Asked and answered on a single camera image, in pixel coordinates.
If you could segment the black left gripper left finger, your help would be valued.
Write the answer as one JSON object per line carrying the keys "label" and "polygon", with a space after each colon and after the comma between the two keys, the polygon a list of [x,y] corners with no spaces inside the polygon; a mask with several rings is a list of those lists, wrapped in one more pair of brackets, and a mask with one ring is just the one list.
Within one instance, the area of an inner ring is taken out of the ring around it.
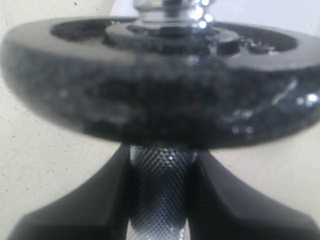
{"label": "black left gripper left finger", "polygon": [[124,240],[128,227],[130,148],[122,144],[89,180],[22,217],[9,240]]}

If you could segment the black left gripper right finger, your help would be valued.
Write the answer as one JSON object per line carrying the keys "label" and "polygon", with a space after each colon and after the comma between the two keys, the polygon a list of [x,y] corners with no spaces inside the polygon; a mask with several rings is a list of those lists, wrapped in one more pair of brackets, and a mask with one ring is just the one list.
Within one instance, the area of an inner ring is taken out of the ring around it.
{"label": "black left gripper right finger", "polygon": [[200,151],[189,186],[192,240],[318,240],[311,216],[255,190],[209,151]]}

